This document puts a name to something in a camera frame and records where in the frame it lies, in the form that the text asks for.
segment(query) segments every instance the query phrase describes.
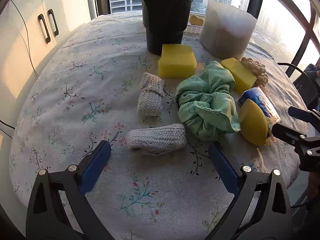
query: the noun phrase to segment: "white plastic container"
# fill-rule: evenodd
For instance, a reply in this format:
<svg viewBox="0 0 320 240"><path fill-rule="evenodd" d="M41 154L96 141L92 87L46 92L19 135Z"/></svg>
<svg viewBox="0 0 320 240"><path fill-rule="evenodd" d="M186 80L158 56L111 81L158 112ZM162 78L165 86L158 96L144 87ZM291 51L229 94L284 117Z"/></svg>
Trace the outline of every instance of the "white plastic container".
<svg viewBox="0 0 320 240"><path fill-rule="evenodd" d="M209 0L199 41L215 57L240 60L256 22L245 11Z"/></svg>

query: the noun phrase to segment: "yellow foam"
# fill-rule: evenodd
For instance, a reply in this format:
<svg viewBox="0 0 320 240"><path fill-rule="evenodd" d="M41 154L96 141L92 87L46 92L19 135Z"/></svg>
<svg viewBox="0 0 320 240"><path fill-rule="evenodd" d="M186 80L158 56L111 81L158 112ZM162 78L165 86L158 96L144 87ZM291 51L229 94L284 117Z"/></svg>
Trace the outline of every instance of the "yellow foam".
<svg viewBox="0 0 320 240"><path fill-rule="evenodd" d="M189 18L189 22L192 25L198 25L198 26L202 26L203 25L203 19L198 17L197 15L191 15Z"/></svg>
<svg viewBox="0 0 320 240"><path fill-rule="evenodd" d="M239 61L235 58L227 58L222 60L221 65L228 69L233 78L236 81L235 91L241 95L244 91L252 88L257 80L257 78L243 66Z"/></svg>
<svg viewBox="0 0 320 240"><path fill-rule="evenodd" d="M197 61L192 48L184 44L163 44L158 61L161 78L188 78L196 73Z"/></svg>
<svg viewBox="0 0 320 240"><path fill-rule="evenodd" d="M268 136L268 125L261 108L247 99L241 106L239 119L243 137L257 146L264 145Z"/></svg>

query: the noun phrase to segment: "cabinet handle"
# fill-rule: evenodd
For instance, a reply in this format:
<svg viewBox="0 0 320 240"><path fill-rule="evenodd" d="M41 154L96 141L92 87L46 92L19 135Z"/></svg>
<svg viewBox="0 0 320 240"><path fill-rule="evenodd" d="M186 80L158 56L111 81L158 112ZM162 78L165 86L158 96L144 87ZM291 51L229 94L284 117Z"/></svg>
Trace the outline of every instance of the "cabinet handle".
<svg viewBox="0 0 320 240"><path fill-rule="evenodd" d="M50 9L49 11L48 11L48 15L52 15L52 18L53 18L53 21L54 21L54 26L56 27L56 31L54 32L54 35L55 36L58 36L59 35L59 30L58 30L58 26L57 26L57 22L56 22L56 19L55 19L55 17L54 17L54 13L53 13L53 10L52 9Z"/></svg>
<svg viewBox="0 0 320 240"><path fill-rule="evenodd" d="M50 39L48 28L47 28L47 25L45 24L44 16L43 16L42 13L38 16L39 23L40 23L41 20L43 21L45 32L47 33L47 37L45 38L45 42L48 44L51 41L51 39Z"/></svg>

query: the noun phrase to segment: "crumpled green towel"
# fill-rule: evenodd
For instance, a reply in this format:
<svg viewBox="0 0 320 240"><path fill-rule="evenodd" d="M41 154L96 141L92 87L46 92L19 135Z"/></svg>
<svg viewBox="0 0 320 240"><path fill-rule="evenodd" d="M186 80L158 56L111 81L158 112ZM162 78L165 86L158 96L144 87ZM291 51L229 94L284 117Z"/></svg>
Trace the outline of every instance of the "crumpled green towel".
<svg viewBox="0 0 320 240"><path fill-rule="evenodd" d="M202 141L216 141L220 133L239 132L235 101L229 94L235 86L230 71L216 61L200 77L182 81L175 93L180 121Z"/></svg>

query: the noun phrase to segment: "black cable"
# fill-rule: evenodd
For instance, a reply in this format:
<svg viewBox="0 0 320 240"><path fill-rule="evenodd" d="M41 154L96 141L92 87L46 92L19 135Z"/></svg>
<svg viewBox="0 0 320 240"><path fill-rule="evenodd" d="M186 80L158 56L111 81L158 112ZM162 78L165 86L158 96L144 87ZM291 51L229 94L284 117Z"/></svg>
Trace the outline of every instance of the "black cable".
<svg viewBox="0 0 320 240"><path fill-rule="evenodd" d="M1 128L0 130L12 139L12 137L9 134L7 134L4 130L2 130Z"/></svg>
<svg viewBox="0 0 320 240"><path fill-rule="evenodd" d="M0 120L0 123L3 123L4 125L6 125L6 126L8 126L8 127L12 128L12 129L15 129L15 128L14 128L14 127L12 127L11 125L8 125L8 124L6 124L5 122L2 122L1 120Z"/></svg>
<svg viewBox="0 0 320 240"><path fill-rule="evenodd" d="M33 71L37 74L37 76L39 76L39 74L36 72L35 68L33 67L33 63L32 63L32 60L31 60L30 44L29 44L29 35L28 35L28 29L27 29L26 22L24 21L24 19L23 19L22 15L21 15L21 13L20 13L20 11L19 11L18 7L15 5L15 3L14 3L12 0L10 0L10 1L13 3L13 5L15 6L15 8L18 10L18 12L19 12L19 14L20 14L20 16L21 16L21 18L22 18L22 21L23 21L23 23L24 23L24 26L26 27L26 31L27 31L27 39L28 39L28 55L29 55L29 59L30 59L30 62L31 62L31 66L32 66L32 68L33 68Z"/></svg>

